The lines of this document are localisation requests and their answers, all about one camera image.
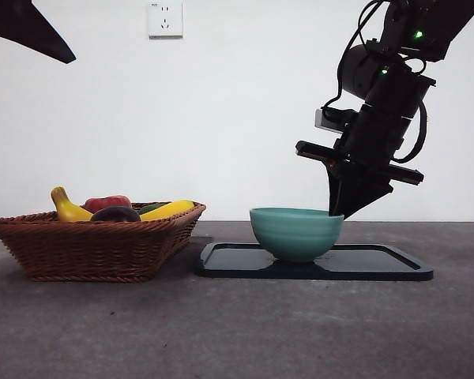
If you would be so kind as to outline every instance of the wall socket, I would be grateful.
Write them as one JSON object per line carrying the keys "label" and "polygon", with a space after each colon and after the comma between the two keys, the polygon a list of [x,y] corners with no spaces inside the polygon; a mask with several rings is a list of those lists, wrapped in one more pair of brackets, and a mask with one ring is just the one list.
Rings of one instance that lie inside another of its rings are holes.
{"label": "wall socket", "polygon": [[149,38],[182,38],[182,0],[160,0],[148,7]]}

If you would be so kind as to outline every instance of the ceramic bowl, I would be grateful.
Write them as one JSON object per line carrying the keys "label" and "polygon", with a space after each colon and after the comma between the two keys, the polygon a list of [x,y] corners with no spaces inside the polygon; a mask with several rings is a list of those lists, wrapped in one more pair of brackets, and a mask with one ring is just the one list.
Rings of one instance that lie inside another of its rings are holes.
{"label": "ceramic bowl", "polygon": [[311,262],[339,238],[344,216],[297,208],[253,208],[254,236],[263,249],[282,261]]}

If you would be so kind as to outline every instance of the wicker basket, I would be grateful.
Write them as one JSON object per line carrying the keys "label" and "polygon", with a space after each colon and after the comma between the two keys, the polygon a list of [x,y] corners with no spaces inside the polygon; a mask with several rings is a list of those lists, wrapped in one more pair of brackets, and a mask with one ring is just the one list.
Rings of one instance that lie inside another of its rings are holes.
{"label": "wicker basket", "polygon": [[195,203],[163,220],[134,223],[62,222],[56,212],[1,218],[0,240],[31,280],[144,282],[188,244],[204,210]]}

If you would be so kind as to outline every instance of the black tray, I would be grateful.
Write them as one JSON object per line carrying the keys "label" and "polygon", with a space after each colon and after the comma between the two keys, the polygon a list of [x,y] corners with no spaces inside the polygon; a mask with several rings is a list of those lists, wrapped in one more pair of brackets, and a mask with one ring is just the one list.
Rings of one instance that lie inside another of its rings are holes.
{"label": "black tray", "polygon": [[434,270],[385,245],[334,245],[313,262],[279,261],[256,243],[210,243],[195,268],[212,278],[431,280]]}

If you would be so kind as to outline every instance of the floor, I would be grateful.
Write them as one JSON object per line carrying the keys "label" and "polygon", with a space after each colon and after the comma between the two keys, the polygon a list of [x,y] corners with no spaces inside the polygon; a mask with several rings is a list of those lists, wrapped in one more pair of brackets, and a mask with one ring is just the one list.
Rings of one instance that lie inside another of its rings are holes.
{"label": "floor", "polygon": [[249,223],[199,222],[147,283],[35,283],[0,243],[0,378],[471,378],[474,223],[347,222],[434,268],[424,282],[210,279],[209,242]]}

